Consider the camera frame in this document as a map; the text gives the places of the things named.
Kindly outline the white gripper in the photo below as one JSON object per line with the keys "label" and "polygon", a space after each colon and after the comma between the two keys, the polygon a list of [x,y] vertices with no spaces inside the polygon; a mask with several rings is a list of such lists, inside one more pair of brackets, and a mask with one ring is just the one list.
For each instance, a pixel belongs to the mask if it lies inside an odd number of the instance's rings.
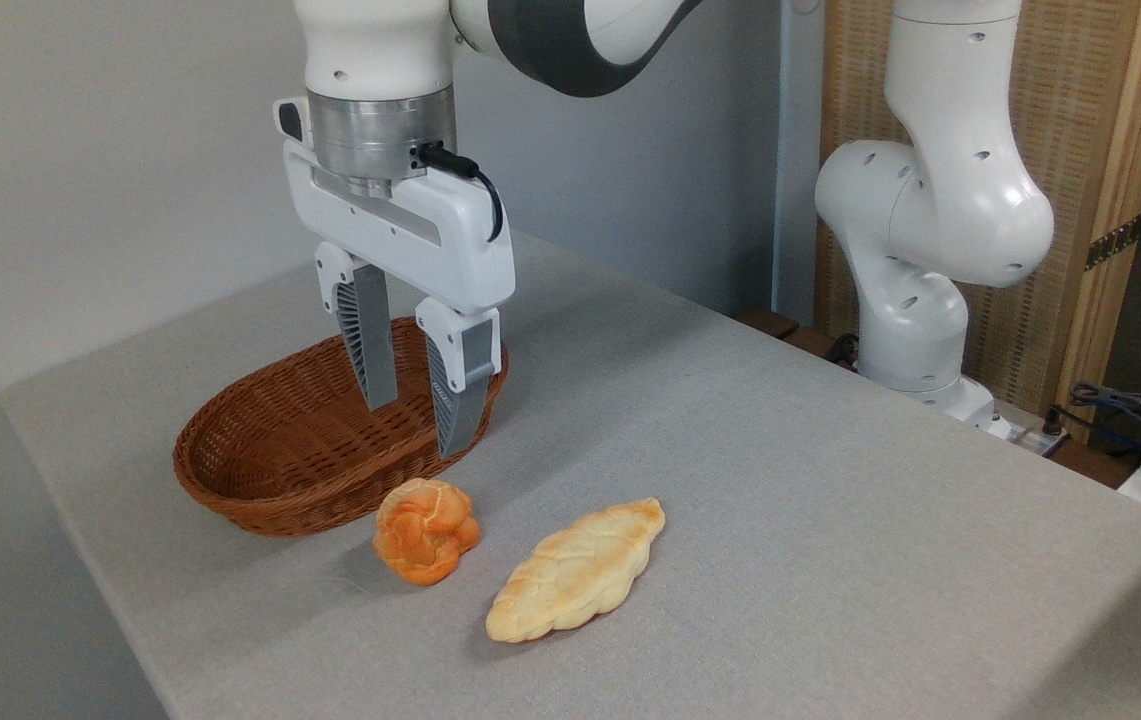
{"label": "white gripper", "polygon": [[304,97],[276,102],[274,114],[288,137],[296,213],[329,241],[315,254],[319,297],[340,324],[366,406],[375,411],[398,397],[387,272],[432,297],[416,306],[416,323],[439,456],[459,454],[477,436],[491,377],[503,369],[500,312],[491,309],[515,291],[510,229],[494,233],[502,207],[482,183],[438,169],[393,184],[390,199],[361,196],[319,165]]}

